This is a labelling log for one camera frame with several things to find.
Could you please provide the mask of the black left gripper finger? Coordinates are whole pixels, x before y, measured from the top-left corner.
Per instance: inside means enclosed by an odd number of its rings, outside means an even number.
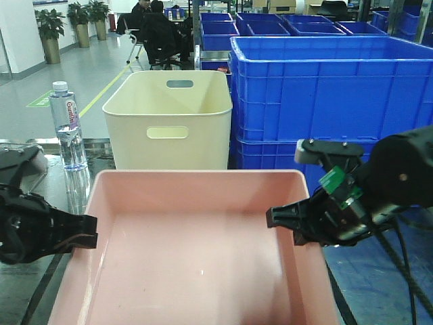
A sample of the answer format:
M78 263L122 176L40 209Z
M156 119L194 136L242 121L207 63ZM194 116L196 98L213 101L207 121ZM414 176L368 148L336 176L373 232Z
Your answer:
M90 215L75 215L52 209L52 232L60 239L97 237L97 218Z
M95 249L97 247L98 233L62 234L55 240L50 254L71 253L75 248Z

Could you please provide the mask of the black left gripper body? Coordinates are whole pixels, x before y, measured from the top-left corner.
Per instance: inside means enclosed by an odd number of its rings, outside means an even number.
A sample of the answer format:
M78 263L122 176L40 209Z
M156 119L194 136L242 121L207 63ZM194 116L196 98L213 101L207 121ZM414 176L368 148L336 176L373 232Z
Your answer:
M63 253L61 222L64 212L38 194L1 185L1 262L32 263Z

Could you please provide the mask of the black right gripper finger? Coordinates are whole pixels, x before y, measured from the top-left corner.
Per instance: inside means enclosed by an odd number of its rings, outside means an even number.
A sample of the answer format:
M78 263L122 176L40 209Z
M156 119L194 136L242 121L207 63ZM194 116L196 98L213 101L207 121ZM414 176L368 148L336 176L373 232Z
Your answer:
M324 246L323 234L313 230L299 229L293 231L294 245L304 246L308 243L315 242L320 246Z
M320 205L311 202L310 199L271 207L265 213L268 228L276 228L278 226L284 228L310 228L320 216Z

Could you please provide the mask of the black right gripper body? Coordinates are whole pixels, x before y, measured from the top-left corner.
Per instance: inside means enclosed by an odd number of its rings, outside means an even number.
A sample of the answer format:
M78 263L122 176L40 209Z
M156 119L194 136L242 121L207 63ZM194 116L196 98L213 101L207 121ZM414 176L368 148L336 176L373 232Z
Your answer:
M338 208L323 188L310 200L320 205L321 216L307 229L321 232L325 245L350 246L368 237L374 217L382 210L382 200L365 191L362 197L344 210Z

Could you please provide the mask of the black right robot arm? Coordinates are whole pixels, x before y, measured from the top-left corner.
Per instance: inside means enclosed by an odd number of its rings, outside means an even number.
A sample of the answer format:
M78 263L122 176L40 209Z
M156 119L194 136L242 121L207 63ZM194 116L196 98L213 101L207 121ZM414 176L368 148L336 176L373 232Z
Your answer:
M271 207L268 228L284 227L304 245L353 246L388 228L393 215L432 206L432 127L390 135L375 143L363 162L362 146L300 139L298 163L325 171L316 192L296 203Z

